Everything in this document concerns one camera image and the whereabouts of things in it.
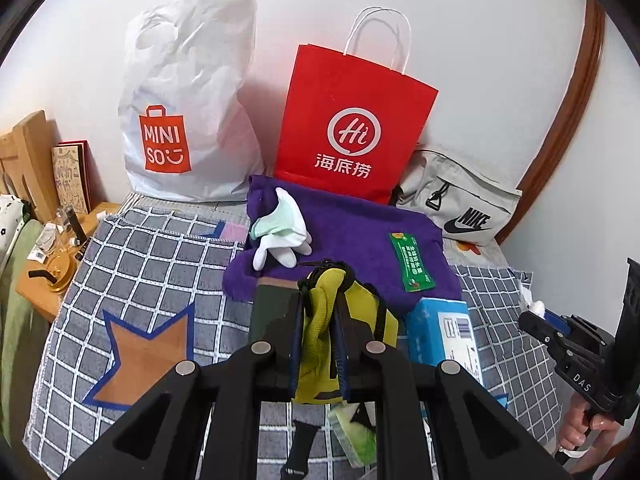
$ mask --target checkered blanket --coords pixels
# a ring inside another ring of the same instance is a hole
[[[25,445],[52,478],[122,414],[83,402],[114,363],[103,311],[151,332],[194,301],[194,360],[212,364],[245,345],[251,305],[231,302],[220,286],[242,243],[203,237],[216,229],[217,221],[195,215],[134,208],[108,217],[96,231],[49,334],[25,432]],[[546,442],[559,418],[552,365],[517,331],[516,276],[506,269],[453,269],[470,307],[485,385],[494,394],[509,392],[510,412]],[[405,335],[398,346],[406,349]],[[280,478],[292,422],[302,420],[320,426],[308,478],[359,478],[364,470],[350,467],[330,430],[329,409],[263,403],[257,477]]]

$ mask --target purple cloth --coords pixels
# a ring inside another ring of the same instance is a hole
[[[442,253],[442,231],[425,215],[254,175],[246,207],[252,223],[276,208],[277,187],[288,191],[298,203],[306,230],[313,238],[313,253],[310,256],[296,254],[299,262],[324,258],[344,261],[353,267],[360,282],[372,283],[385,298],[389,310],[398,315],[411,311],[421,297],[462,299],[460,283]],[[436,282],[435,288],[419,292],[404,290],[400,263],[389,240],[389,234],[394,232],[415,237],[422,262]],[[261,276],[298,280],[312,270],[300,265],[287,269],[268,254],[264,269],[257,272],[252,263],[258,245],[259,240],[249,238],[245,250],[226,268],[222,287],[233,301],[253,301]]]

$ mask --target white wall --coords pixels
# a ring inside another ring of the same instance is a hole
[[[615,333],[630,256],[640,261],[640,66],[607,19],[600,71],[576,136],[502,245],[534,296]]]
[[[63,139],[89,140],[96,184],[109,200],[121,200],[128,189],[117,118],[124,31],[134,15],[167,1],[46,0],[0,68],[0,131],[44,108]],[[495,165],[512,184],[562,100],[584,13],[584,0],[257,2],[255,59],[241,99],[267,162],[274,160],[298,44],[341,49],[356,13],[380,5],[411,20],[408,74],[440,90],[430,137]],[[380,24],[367,25],[361,56],[386,62],[393,49]]]

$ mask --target human hand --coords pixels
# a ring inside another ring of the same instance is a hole
[[[586,439],[584,433],[587,428],[600,432],[591,444],[589,451],[572,468],[572,472],[584,471],[600,463],[620,431],[620,425],[608,416],[595,415],[591,421],[588,421],[585,412],[589,408],[589,403],[580,394],[574,393],[571,397],[569,410],[566,412],[562,426],[558,431],[558,444],[569,450],[584,444]]]

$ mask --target brown card with drawings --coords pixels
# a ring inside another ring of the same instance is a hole
[[[86,151],[85,140],[62,142],[51,149],[60,205],[72,205],[78,213],[88,213],[91,210]]]

